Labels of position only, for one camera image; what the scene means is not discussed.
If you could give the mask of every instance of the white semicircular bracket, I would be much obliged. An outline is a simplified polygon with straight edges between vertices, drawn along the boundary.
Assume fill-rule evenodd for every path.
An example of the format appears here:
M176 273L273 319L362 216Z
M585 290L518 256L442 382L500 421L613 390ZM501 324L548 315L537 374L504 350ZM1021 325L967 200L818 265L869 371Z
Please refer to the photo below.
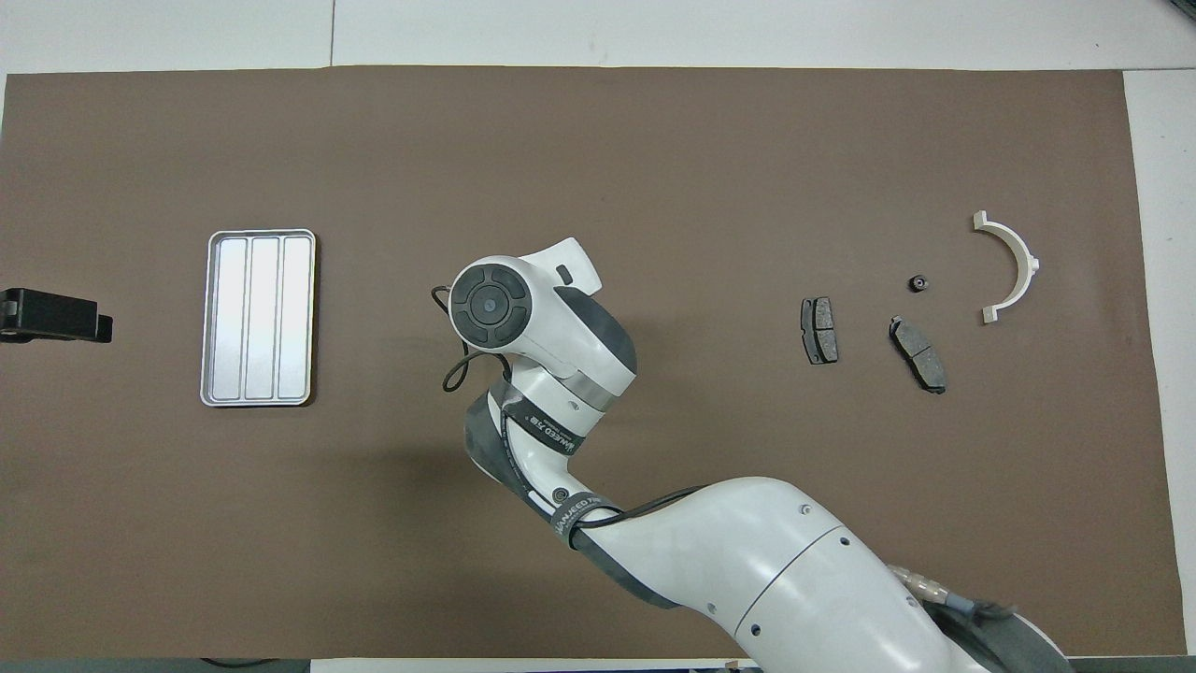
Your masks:
M1017 231L1001 222L989 221L986 210L980 210L972 215L972 222L976 231L987 231L1005 240L1005 244L1013 250L1013 256L1018 259L1018 282L1013 286L1009 295L1000 304L981 308L981 314L984 316L984 324L988 324L996 322L996 311L1002 311L1012 306L1026 293L1026 289L1030 287L1030 280L1033 279L1035 273L1038 273L1038 258L1030 253L1030 247L1026 246L1026 241L1018 235Z

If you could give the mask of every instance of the control button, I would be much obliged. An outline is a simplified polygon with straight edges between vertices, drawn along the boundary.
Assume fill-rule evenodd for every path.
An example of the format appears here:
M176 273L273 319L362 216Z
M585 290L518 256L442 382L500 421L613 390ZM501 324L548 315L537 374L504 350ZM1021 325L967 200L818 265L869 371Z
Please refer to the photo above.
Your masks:
M509 307L511 300L507 293L498 285L482 285L469 299L469 312L474 319L487 325L502 322Z
M505 324L494 330L494 338L499 341L499 347L505 347L514 342L515 336L523 334L523 328L527 323L527 308L514 306L511 308L511 317Z
M464 304L465 299L469 298L469 293L474 290L486 280L486 274L482 267L475 265L465 269L465 273L460 274L457 282L452 286L452 302Z
M524 289L523 280L509 269L501 265L494 267L494 270L490 271L490 277L493 277L499 285L506 287L512 299L521 299L527 293L526 289Z
M452 323L457 325L457 330L460 331L465 341L471 344L486 344L489 341L486 330L474 324L474 320L469 318L469 311L454 312Z

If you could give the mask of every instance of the black brake pad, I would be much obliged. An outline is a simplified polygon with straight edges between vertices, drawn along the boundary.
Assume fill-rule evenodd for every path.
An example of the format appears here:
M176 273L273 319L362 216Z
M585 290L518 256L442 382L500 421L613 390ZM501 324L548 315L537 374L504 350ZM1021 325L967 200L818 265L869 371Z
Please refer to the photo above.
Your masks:
M835 338L835 318L830 296L801 299L801 343L810 365L838 362L838 341Z
M942 361L934 351L934 345L926 338L926 334L898 314L893 316L889 324L889 336L909 363L909 368L914 371L914 377L923 391L935 396L947 392L947 373L942 369Z

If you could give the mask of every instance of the black clamp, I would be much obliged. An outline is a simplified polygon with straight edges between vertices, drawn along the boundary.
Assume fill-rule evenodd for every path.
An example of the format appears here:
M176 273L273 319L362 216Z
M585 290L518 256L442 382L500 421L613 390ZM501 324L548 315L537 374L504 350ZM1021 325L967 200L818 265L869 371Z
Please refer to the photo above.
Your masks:
M112 318L99 314L87 299L10 287L0 293L0 343L28 344L33 339L60 342L112 342Z

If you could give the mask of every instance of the black strap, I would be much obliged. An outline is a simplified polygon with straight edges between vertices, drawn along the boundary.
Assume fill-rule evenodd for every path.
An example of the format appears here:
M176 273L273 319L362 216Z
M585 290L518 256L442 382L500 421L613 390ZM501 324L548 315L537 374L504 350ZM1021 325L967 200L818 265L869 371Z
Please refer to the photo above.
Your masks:
M498 400L499 406L515 426L523 428L525 433L539 441L541 445L554 452L572 457L581 448L585 438L576 435L544 414L544 410L536 406L518 388L499 379L490 386L490 394Z
M556 533L556 537L566 545L569 545L569 549L574 549L572 538L578 521L581 521L582 516L598 508L623 512L615 507L615 503L599 495L591 494L590 491L579 491L566 498L561 503L561 507L556 508L553 518L549 519L549 524L553 525L553 532Z

